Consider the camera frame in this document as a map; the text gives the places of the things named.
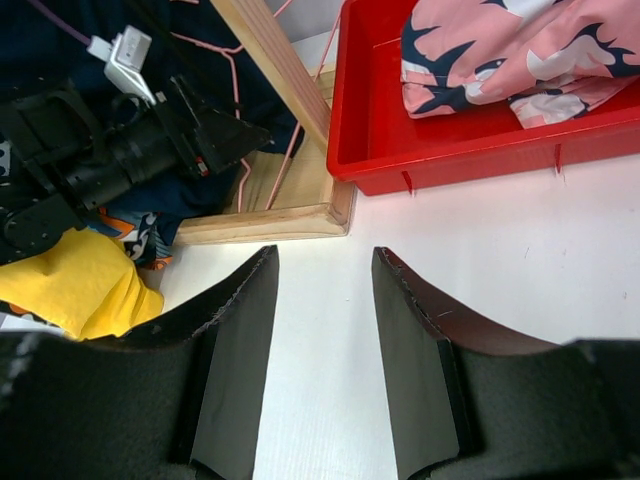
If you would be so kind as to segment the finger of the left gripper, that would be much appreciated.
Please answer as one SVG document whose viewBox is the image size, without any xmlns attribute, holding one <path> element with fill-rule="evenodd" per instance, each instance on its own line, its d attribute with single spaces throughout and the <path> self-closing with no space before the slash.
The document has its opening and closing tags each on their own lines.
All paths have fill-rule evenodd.
<svg viewBox="0 0 640 480">
<path fill-rule="evenodd" d="M 262 127 L 205 107 L 195 113 L 193 139 L 206 171 L 221 173 L 269 144 L 272 137 Z"/>
</svg>

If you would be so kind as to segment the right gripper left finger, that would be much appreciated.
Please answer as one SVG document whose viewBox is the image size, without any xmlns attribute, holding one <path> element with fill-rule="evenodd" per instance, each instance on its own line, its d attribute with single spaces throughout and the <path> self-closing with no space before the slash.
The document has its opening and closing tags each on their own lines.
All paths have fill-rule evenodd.
<svg viewBox="0 0 640 480">
<path fill-rule="evenodd" d="M 1 334 L 5 479 L 249 479 L 279 252 L 120 337 Z"/>
</svg>

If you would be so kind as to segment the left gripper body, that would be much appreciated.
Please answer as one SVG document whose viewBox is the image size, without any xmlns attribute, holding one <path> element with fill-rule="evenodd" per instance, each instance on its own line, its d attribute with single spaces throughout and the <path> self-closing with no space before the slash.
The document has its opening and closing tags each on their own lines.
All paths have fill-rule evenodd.
<svg viewBox="0 0 640 480">
<path fill-rule="evenodd" d="M 102 124 L 75 85 L 64 84 L 62 107 L 72 137 L 64 146 L 62 195 L 78 210 L 95 210 L 167 171 L 194 179 L 210 173 L 210 149 L 195 121 L 136 94 L 120 94 L 112 106 L 126 100 L 135 105 L 129 122 Z"/>
</svg>

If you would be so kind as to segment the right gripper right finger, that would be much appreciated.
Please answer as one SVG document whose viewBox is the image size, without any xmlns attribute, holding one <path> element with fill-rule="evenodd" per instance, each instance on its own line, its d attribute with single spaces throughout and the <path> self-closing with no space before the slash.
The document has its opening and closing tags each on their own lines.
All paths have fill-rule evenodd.
<svg viewBox="0 0 640 480">
<path fill-rule="evenodd" d="M 400 478 L 638 477 L 637 341 L 515 331 L 386 247 L 371 273 Z"/>
</svg>

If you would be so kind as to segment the pink wire hanger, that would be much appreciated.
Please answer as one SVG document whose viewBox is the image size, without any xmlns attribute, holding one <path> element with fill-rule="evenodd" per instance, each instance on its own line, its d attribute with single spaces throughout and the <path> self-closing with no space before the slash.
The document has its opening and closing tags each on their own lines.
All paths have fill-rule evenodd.
<svg viewBox="0 0 640 480">
<path fill-rule="evenodd" d="M 327 58 L 327 55 L 329 53 L 330 47 L 331 47 L 331 45 L 333 43 L 334 36 L 335 36 L 336 30 L 338 28 L 339 22 L 340 22 L 340 17 L 337 17 L 335 19 L 335 21 L 334 21 L 332 29 L 330 30 L 328 40 L 326 42 L 324 51 L 323 51 L 323 53 L 321 55 L 321 60 L 320 60 L 319 66 L 317 67 L 317 69 L 316 69 L 316 71 L 314 73 L 314 76 L 312 78 L 312 80 L 314 82 L 316 82 L 319 79 L 319 77 L 320 77 L 320 75 L 321 75 L 321 73 L 322 73 L 322 71 L 324 69 L 326 58 Z M 239 44 L 235 48 L 220 47 L 220 46 L 217 46 L 217 45 L 214 45 L 214 44 L 211 44 L 211 43 L 207 43 L 207 42 L 204 42 L 204 41 L 192 38 L 192 37 L 188 37 L 188 36 L 185 36 L 185 35 L 182 35 L 182 34 L 178 34 L 178 33 L 175 33 L 175 32 L 172 32 L 171 35 L 174 38 L 177 38 L 179 40 L 182 40 L 182 41 L 188 42 L 190 44 L 193 44 L 196 47 L 199 47 L 199 48 L 202 48 L 202 49 L 217 53 L 217 54 L 221 55 L 223 58 L 225 58 L 229 63 L 229 68 L 230 68 L 230 73 L 231 73 L 233 100 L 236 103 L 238 103 L 240 101 L 238 74 L 237 74 L 235 57 L 239 53 L 241 53 L 242 51 L 245 50 L 243 45 Z M 293 133 L 291 135 L 287 150 L 286 150 L 286 152 L 284 154 L 284 158 L 283 158 L 283 160 L 281 162 L 280 169 L 279 169 L 278 174 L 276 176 L 276 179 L 274 181 L 274 185 L 273 185 L 272 190 L 270 192 L 269 198 L 266 201 L 265 208 L 264 208 L 265 211 L 270 210 L 273 207 L 273 204 L 275 203 L 276 197 L 277 197 L 277 195 L 278 195 L 278 193 L 280 191 L 281 185 L 282 185 L 282 183 L 284 181 L 286 172 L 288 170 L 289 163 L 293 159 L 293 150 L 294 150 L 296 142 L 297 142 L 297 140 L 298 140 L 298 138 L 300 136 L 300 132 L 301 131 L 302 131 L 301 123 L 299 121 L 297 121 L 296 125 L 295 125 L 295 128 L 293 130 Z M 247 160 L 242 159 L 241 160 L 241 164 L 244 167 L 245 173 L 242 176 L 242 178 L 241 178 L 241 180 L 239 182 L 239 186 L 238 186 L 237 210 L 238 210 L 239 213 L 242 212 L 243 195 L 244 195 L 245 185 L 246 185 L 246 183 L 247 183 L 247 181 L 250 178 L 251 173 L 252 173 L 252 167 L 249 165 Z"/>
</svg>

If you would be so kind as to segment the blue orange patterned shorts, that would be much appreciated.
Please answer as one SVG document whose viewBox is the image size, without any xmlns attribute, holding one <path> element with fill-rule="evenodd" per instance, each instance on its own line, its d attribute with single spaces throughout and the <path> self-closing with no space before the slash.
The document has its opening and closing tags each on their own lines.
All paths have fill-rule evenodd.
<svg viewBox="0 0 640 480">
<path fill-rule="evenodd" d="M 173 260 L 170 246 L 160 233 L 158 216 L 154 213 L 101 207 L 87 225 L 95 232 L 118 240 L 139 268 L 158 271 Z"/>
</svg>

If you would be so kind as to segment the navy blue shorts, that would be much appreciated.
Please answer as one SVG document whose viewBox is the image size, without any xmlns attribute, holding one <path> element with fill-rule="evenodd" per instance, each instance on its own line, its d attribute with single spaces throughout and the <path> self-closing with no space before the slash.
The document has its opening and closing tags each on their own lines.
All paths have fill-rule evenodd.
<svg viewBox="0 0 640 480">
<path fill-rule="evenodd" d="M 247 54 L 241 91 L 197 41 L 236 38 L 208 6 L 168 1 L 1 5 L 2 257 L 103 210 L 216 214 L 252 152 L 280 153 L 294 118 Z"/>
</svg>

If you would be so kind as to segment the pink whale print shorts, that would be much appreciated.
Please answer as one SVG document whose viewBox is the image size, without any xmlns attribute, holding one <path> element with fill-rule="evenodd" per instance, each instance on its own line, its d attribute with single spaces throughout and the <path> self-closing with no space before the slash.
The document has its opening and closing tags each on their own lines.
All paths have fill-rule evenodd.
<svg viewBox="0 0 640 480">
<path fill-rule="evenodd" d="M 552 125 L 638 77 L 636 1 L 419 1 L 401 36 L 413 119 L 506 102 L 523 128 Z"/>
</svg>

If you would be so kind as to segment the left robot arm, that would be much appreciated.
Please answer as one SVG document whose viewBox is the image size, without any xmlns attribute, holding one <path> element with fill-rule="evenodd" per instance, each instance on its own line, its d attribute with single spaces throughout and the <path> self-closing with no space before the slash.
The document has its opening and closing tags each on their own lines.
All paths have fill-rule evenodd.
<svg viewBox="0 0 640 480">
<path fill-rule="evenodd" d="M 102 123 L 72 82 L 1 106 L 9 172 L 1 180 L 1 262 L 40 255 L 100 207 L 165 172 L 219 174 L 270 133 L 207 105 L 186 80 L 162 94 L 121 93 Z"/>
</svg>

